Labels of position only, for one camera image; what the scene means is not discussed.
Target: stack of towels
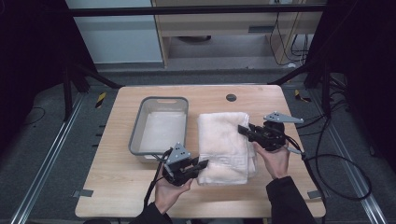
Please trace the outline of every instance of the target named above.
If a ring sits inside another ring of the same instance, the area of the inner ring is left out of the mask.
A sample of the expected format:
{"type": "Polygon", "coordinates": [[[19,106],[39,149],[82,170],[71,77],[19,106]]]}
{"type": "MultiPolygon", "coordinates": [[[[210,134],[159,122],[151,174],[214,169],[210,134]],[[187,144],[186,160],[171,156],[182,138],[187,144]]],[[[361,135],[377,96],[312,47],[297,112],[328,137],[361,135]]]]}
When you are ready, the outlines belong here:
{"type": "Polygon", "coordinates": [[[248,114],[226,112],[198,117],[200,161],[209,160],[198,175],[199,185],[241,185],[256,174],[256,153],[238,125],[248,126],[248,114]]]}

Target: person's right hand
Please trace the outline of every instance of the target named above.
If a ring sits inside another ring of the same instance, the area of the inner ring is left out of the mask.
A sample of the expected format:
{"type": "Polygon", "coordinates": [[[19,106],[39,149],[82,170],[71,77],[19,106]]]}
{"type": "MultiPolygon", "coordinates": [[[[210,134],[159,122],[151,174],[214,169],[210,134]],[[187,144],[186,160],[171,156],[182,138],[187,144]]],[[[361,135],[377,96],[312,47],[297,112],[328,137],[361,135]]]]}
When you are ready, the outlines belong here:
{"type": "Polygon", "coordinates": [[[288,176],[290,152],[287,148],[289,146],[289,142],[286,142],[285,146],[275,151],[267,151],[257,142],[253,142],[252,144],[256,152],[264,159],[265,167],[273,179],[288,176]]]}

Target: wooden table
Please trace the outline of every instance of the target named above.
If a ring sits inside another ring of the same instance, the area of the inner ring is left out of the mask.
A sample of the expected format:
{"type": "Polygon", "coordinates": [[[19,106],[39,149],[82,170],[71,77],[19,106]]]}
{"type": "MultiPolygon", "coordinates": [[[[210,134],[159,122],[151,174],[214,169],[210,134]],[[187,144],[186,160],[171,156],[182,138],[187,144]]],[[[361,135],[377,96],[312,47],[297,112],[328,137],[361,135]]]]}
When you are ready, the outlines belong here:
{"type": "MultiPolygon", "coordinates": [[[[78,217],[136,217],[157,164],[142,163],[131,154],[128,143],[140,103],[147,96],[182,96],[189,101],[186,149],[198,156],[197,118],[203,113],[246,112],[249,122],[262,125],[263,116],[274,111],[290,115],[278,86],[146,86],[121,88],[97,149],[84,189],[91,197],[80,197],[78,217]],[[226,95],[235,94],[234,102],[226,95]]],[[[286,124],[286,134],[301,145],[294,124],[286,124]]],[[[272,180],[262,158],[259,172],[240,186],[198,186],[180,196],[169,210],[170,217],[270,217],[271,204],[265,186],[272,180]]],[[[289,174],[293,177],[314,217],[325,215],[321,199],[310,200],[307,192],[316,190],[300,156],[290,155],[289,174]]]]}

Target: gray tape piece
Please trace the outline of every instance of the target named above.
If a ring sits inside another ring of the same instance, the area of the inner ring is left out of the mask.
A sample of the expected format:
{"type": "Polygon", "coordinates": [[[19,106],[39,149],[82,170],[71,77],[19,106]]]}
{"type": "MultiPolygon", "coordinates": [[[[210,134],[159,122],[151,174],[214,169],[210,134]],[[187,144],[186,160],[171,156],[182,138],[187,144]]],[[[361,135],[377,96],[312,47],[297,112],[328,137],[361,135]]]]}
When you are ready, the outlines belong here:
{"type": "Polygon", "coordinates": [[[75,190],[72,194],[74,198],[82,197],[91,197],[93,195],[93,190],[91,189],[82,189],[82,190],[75,190]]]}
{"type": "MultiPolygon", "coordinates": [[[[309,199],[316,199],[316,198],[321,198],[320,192],[318,190],[312,190],[312,191],[308,191],[308,197],[309,199]]],[[[325,190],[323,191],[324,197],[325,198],[329,198],[329,193],[325,190]]]]}

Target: wall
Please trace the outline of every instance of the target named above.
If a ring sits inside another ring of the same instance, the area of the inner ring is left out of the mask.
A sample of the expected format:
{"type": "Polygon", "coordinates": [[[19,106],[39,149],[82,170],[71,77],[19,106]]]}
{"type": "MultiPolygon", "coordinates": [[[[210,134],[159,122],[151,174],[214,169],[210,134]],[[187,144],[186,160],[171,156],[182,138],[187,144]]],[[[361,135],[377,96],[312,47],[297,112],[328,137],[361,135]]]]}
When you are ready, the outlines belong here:
{"type": "MultiPolygon", "coordinates": [[[[69,8],[151,7],[149,0],[66,0],[69,8]]],[[[98,70],[163,64],[153,16],[78,17],[78,29],[98,70]]]]}

